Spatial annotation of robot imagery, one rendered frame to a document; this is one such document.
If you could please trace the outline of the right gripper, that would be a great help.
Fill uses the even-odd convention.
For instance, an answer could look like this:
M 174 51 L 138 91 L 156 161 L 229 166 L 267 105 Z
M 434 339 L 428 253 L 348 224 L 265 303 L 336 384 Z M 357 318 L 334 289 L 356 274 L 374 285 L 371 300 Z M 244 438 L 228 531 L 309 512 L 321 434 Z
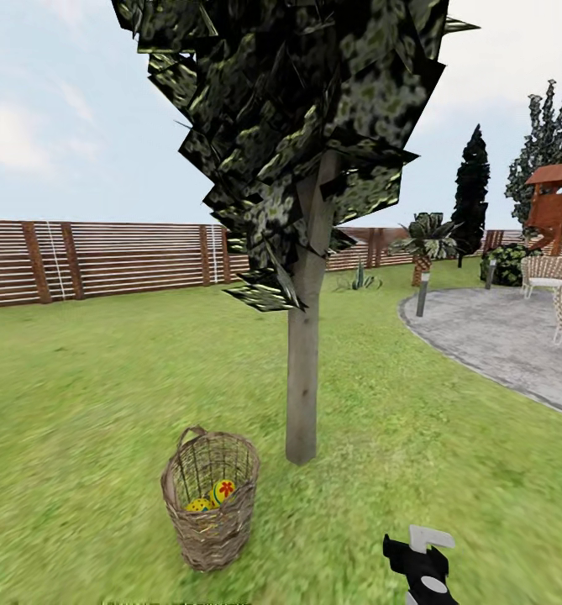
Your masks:
M 383 541 L 383 555 L 390 559 L 391 569 L 403 574 L 406 578 L 408 578 L 412 565 L 422 563 L 422 565 L 432 568 L 446 585 L 445 576 L 449 574 L 448 559 L 437 550 L 426 550 L 426 554 L 419 554 L 419 552 L 413 551 L 409 544 L 392 540 L 387 534 Z

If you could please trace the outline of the wicker basket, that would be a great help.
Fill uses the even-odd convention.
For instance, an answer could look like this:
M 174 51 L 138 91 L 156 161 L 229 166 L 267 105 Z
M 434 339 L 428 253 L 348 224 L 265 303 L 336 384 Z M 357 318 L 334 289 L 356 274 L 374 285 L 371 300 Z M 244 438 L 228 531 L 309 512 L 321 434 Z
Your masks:
M 182 440 L 188 431 L 198 436 L 183 444 Z M 221 438 L 235 439 L 245 445 L 245 450 L 251 455 L 251 476 L 245 477 L 230 496 L 226 497 L 218 508 L 206 512 L 188 512 L 181 504 L 176 487 L 176 467 L 182 469 L 182 454 L 193 445 L 204 440 Z M 194 571 L 208 572 L 228 569 L 238 560 L 244 546 L 248 544 L 253 517 L 254 500 L 260 469 L 260 458 L 256 447 L 242 434 L 226 431 L 207 432 L 198 425 L 188 425 L 179 436 L 177 450 L 167 460 L 160 476 L 162 498 L 165 500 L 167 512 L 175 528 L 177 540 L 186 564 Z M 213 519 L 215 529 L 209 529 L 210 536 L 202 534 L 205 526 Z

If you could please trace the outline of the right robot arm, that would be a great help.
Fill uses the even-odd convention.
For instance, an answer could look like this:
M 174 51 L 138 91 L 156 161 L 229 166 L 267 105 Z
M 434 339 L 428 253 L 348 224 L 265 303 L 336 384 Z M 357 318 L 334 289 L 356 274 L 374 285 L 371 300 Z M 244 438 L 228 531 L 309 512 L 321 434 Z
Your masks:
M 390 559 L 391 569 L 407 578 L 406 605 L 460 605 L 451 596 L 445 576 L 448 559 L 437 550 L 426 550 L 426 544 L 454 548 L 454 539 L 445 532 L 410 524 L 409 544 L 390 539 L 383 541 L 383 555 Z

